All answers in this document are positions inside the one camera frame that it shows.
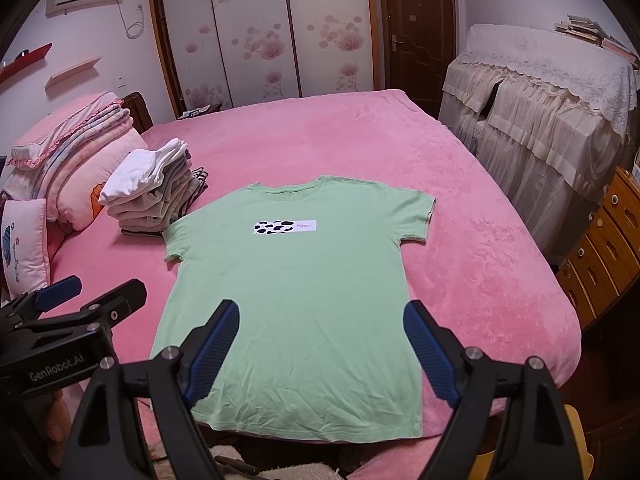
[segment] red wall shelf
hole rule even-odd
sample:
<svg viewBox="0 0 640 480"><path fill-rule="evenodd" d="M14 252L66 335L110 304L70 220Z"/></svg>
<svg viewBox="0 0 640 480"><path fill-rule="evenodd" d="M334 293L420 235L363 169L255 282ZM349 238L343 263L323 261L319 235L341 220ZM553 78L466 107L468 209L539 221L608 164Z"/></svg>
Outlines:
<svg viewBox="0 0 640 480"><path fill-rule="evenodd" d="M2 69L2 72L0 72L0 84L5 82L12 75L20 72L20 70L23 70L36 61L43 59L47 55L47 52L51 48L51 45L52 43L41 46L40 48L37 48L36 50L25 54L24 56L20 56L13 63L5 66L4 69Z"/></svg>

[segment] wardrobe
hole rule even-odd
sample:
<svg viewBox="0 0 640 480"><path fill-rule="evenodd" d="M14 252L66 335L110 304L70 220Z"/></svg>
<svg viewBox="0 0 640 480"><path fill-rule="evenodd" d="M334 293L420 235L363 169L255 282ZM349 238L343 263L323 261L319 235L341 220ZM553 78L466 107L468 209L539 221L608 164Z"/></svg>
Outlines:
<svg viewBox="0 0 640 480"><path fill-rule="evenodd" d="M373 90L369 0L161 3L187 109Z"/></svg>

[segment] wall shelf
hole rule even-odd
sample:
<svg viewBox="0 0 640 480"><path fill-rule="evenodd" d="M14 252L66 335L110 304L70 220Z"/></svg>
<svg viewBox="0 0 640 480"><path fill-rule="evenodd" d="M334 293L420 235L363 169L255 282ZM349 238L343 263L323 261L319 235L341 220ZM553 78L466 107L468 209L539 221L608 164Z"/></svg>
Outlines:
<svg viewBox="0 0 640 480"><path fill-rule="evenodd" d="M23 70L36 61L43 59L47 55L47 52L51 48L51 45L52 43L41 46L40 48L37 48L36 50L25 54L24 56L20 56L14 62L9 63L7 66L5 66L2 69L2 72L0 72L0 84L9 79L12 75L20 72L20 70Z"/></svg>
<svg viewBox="0 0 640 480"><path fill-rule="evenodd" d="M80 72L84 72L84 70L89 70L90 68L94 67L94 65L101 59L102 59L102 56L92 57L91 59L87 59L82 63L77 63L73 66L70 66L69 68L65 68L64 70L61 70L60 72L55 73L49 78L49 80L47 81L47 84L44 85L45 90L48 90L53 85L57 85L58 83L60 83L61 81L64 81L65 79L69 79L73 75L76 75Z"/></svg>

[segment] folded clothes stack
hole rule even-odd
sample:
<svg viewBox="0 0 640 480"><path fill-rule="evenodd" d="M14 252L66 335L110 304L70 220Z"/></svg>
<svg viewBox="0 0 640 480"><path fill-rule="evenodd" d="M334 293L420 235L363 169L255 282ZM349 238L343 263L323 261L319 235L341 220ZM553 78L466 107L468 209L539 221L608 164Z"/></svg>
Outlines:
<svg viewBox="0 0 640 480"><path fill-rule="evenodd" d="M134 150L102 188L98 202L118 220L122 232L162 236L162 231L187 213L207 189L208 173L191 171L187 144L172 139L162 148Z"/></svg>

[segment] wooden door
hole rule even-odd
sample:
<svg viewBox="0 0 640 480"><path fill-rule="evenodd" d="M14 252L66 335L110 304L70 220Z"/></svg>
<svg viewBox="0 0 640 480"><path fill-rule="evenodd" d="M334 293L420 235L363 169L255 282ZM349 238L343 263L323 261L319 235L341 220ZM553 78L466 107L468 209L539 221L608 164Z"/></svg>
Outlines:
<svg viewBox="0 0 640 480"><path fill-rule="evenodd" d="M454 0L382 0L386 87L404 90L437 118L447 66L456 57Z"/></svg>

